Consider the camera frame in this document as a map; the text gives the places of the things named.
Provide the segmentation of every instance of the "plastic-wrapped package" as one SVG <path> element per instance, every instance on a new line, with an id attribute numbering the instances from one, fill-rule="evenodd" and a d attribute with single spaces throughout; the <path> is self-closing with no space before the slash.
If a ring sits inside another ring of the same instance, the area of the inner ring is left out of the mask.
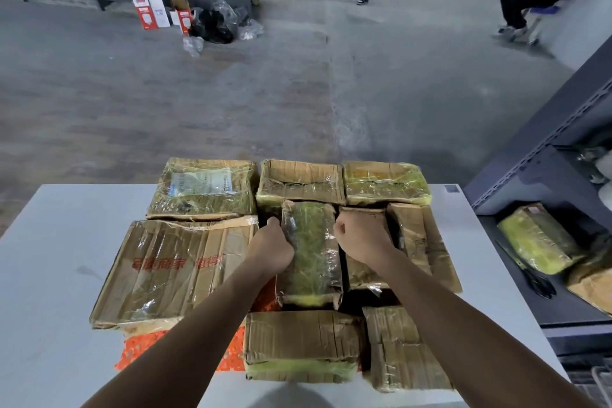
<path id="1" fill-rule="evenodd" d="M 372 349 L 371 380 L 376 390 L 453 389 L 403 307 L 366 307 L 363 315 Z"/>
<path id="2" fill-rule="evenodd" d="M 272 211 L 285 199 L 346 204 L 339 165 L 302 161 L 262 161 L 256 197 L 260 208 Z"/>
<path id="3" fill-rule="evenodd" d="M 365 347 L 361 319 L 336 311 L 249 313 L 244 335 L 247 379 L 348 382 Z"/>
<path id="4" fill-rule="evenodd" d="M 335 210 L 318 202 L 292 202 L 282 206 L 281 225 L 295 249 L 287 269 L 277 276 L 279 304 L 316 308 L 342 301 L 342 271 L 338 241 L 333 235 Z"/>
<path id="5" fill-rule="evenodd" d="M 252 215 L 256 169 L 252 161 L 171 158 L 146 218 L 202 221 Z"/>
<path id="6" fill-rule="evenodd" d="M 89 317 L 131 335 L 170 329 L 244 260 L 257 216 L 134 221 Z"/>
<path id="7" fill-rule="evenodd" d="M 584 257 L 572 236 L 540 203 L 518 208 L 498 227 L 519 257 L 541 273 L 559 273 Z"/>
<path id="8" fill-rule="evenodd" d="M 409 163 L 345 161 L 343 175 L 348 205 L 402 202 L 428 205 L 429 186 L 418 166 Z"/>

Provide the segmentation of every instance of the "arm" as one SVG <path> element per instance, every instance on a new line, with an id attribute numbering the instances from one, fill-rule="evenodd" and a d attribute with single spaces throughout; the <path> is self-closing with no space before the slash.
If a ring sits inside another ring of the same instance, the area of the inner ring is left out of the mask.
<path id="1" fill-rule="evenodd" d="M 595 408 L 523 344 L 412 264 L 367 215 L 344 211 L 334 231 L 348 256 L 387 281 L 471 408 Z"/>
<path id="2" fill-rule="evenodd" d="M 268 219 L 234 273 L 83 408 L 196 407 L 257 294 L 292 258 L 279 220 Z"/>

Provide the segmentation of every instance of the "cardboard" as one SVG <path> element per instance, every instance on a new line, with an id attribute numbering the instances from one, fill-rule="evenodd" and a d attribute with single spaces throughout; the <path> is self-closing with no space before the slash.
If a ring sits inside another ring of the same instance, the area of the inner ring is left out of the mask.
<path id="1" fill-rule="evenodd" d="M 328 203 L 283 202 L 281 226 L 295 249 L 287 269 L 277 276 L 280 305 L 320 308 L 342 302 L 342 270 L 338 241 L 333 235 L 335 209 Z"/>
<path id="2" fill-rule="evenodd" d="M 363 323 L 336 311 L 249 313 L 244 336 L 248 379 L 347 382 L 365 347 Z"/>
<path id="3" fill-rule="evenodd" d="M 371 355 L 371 380 L 381 392 L 453 389 L 442 366 L 401 306 L 363 308 Z"/>
<path id="4" fill-rule="evenodd" d="M 146 218 L 211 221 L 253 215 L 256 169 L 252 161 L 170 158 Z"/>
<path id="5" fill-rule="evenodd" d="M 342 174 L 348 205 L 402 202 L 429 205 L 432 193 L 417 165 L 345 161 Z"/>
<path id="6" fill-rule="evenodd" d="M 187 0 L 170 0 L 172 8 L 176 11 L 176 17 L 179 18 L 180 30 L 183 34 L 189 34 L 189 28 L 193 22 L 193 16 L 191 13 L 191 7 Z"/>
<path id="7" fill-rule="evenodd" d="M 89 322 L 132 334 L 167 330 L 242 263 L 257 216 L 219 222 L 134 221 Z"/>
<path id="8" fill-rule="evenodd" d="M 340 207 L 340 211 L 358 211 L 360 213 L 370 215 L 375 221 L 381 223 L 385 230 L 389 232 L 384 208 Z M 378 274 L 372 271 L 369 266 L 349 257 L 348 255 L 346 256 L 346 270 L 351 289 L 367 288 L 372 292 L 379 294 L 382 289 L 389 288 L 389 285 Z"/>
<path id="9" fill-rule="evenodd" d="M 132 0 L 132 2 L 134 3 L 134 7 L 136 7 L 136 12 L 140 18 L 142 28 L 147 31 L 157 29 L 157 22 L 153 9 L 149 4 L 149 0 Z"/>
<path id="10" fill-rule="evenodd" d="M 429 205 L 389 203 L 387 212 L 400 226 L 399 247 L 425 273 L 452 292 L 463 292 Z"/>
<path id="11" fill-rule="evenodd" d="M 283 200 L 313 200 L 346 205 L 339 165 L 264 160 L 257 204 L 278 209 Z"/>

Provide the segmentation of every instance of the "concrete floor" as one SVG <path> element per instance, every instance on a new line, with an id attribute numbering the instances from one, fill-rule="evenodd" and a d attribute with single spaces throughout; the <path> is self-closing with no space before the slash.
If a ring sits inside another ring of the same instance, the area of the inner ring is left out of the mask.
<path id="1" fill-rule="evenodd" d="M 257 40 L 0 0 L 0 233 L 43 183 L 154 183 L 169 157 L 379 159 L 466 183 L 570 71 L 498 0 L 262 0 Z"/>

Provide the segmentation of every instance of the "wall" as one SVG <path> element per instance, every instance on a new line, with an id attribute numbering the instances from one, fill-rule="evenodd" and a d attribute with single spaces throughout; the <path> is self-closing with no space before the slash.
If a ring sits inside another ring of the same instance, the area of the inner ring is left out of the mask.
<path id="1" fill-rule="evenodd" d="M 578 69 L 612 36 L 612 0 L 571 0 L 542 26 L 540 42 L 561 63 Z"/>

